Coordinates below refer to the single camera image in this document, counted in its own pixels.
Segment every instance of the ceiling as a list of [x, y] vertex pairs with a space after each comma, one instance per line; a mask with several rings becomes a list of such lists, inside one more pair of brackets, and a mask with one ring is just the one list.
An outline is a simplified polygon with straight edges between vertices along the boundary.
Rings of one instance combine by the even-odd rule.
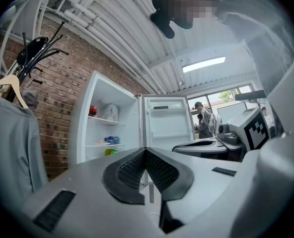
[[[189, 30], [171, 23], [175, 37], [169, 40], [148, 19], [155, 11], [151, 0], [80, 1], [96, 17], [89, 18], [78, 10], [70, 11], [97, 30], [97, 38], [141, 76], [143, 86], [151, 93], [185, 94], [211, 82], [223, 85], [226, 81], [256, 77], [245, 44], [237, 44], [231, 31], [218, 22], [195, 19]], [[68, 1], [61, 11], [67, 8], [71, 8]], [[182, 71], [184, 65], [219, 56], [226, 56], [225, 63], [188, 73]]]

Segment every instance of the blue container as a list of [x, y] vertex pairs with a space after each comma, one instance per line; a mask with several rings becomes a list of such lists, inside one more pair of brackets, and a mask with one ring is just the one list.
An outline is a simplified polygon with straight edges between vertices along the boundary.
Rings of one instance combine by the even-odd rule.
[[112, 145], [118, 145], [121, 142], [119, 137], [113, 137], [113, 136], [105, 137], [104, 141]]

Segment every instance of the backpack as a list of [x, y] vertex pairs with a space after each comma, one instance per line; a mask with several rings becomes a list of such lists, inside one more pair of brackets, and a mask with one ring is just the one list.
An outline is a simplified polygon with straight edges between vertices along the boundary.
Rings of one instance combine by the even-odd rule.
[[208, 130], [212, 134], [216, 132], [216, 116], [213, 113], [211, 113], [211, 116], [209, 119]]

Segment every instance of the ceiling light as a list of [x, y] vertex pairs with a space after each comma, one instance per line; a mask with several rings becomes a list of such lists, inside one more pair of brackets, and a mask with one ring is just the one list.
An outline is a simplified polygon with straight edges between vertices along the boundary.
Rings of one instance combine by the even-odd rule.
[[197, 63], [191, 64], [191, 65], [184, 66], [184, 67], [182, 67], [182, 69], [183, 69], [183, 73], [186, 73], [186, 72], [192, 71], [194, 69], [200, 69], [200, 68], [207, 67], [210, 65], [223, 63], [224, 61], [225, 61], [225, 57], [214, 58], [214, 59], [201, 61], [201, 62], [197, 62]]

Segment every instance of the tree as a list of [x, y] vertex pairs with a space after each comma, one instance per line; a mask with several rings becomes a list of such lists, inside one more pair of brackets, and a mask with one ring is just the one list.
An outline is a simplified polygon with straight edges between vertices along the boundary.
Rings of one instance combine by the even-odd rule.
[[224, 91], [224, 92], [221, 92], [219, 99], [224, 100], [225, 102], [229, 102], [232, 100], [231, 96], [232, 96], [231, 91]]

